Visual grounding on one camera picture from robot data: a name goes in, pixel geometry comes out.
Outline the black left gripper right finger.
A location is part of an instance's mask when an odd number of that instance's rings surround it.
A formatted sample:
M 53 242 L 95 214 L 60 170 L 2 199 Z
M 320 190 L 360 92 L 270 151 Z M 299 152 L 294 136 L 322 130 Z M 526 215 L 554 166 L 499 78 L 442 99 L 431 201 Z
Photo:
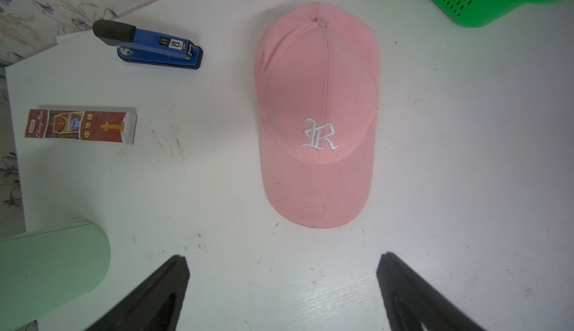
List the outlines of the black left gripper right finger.
M 394 253 L 381 256 L 377 279 L 392 331 L 484 330 Z

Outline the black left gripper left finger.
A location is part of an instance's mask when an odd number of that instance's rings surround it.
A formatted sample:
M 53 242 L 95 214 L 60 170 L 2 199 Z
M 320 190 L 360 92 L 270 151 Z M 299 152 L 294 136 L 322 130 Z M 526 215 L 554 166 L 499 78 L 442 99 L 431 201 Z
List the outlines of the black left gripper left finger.
M 174 255 L 87 330 L 175 330 L 189 279 L 186 258 Z

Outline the pink baseball cap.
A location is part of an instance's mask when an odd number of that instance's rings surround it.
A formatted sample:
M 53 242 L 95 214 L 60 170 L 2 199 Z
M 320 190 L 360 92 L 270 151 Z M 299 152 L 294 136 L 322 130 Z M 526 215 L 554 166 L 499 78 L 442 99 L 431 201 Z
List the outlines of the pink baseball cap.
M 377 36 L 336 6 L 302 5 L 265 31 L 254 59 L 262 178 L 284 218 L 329 229 L 361 213 L 380 75 Z

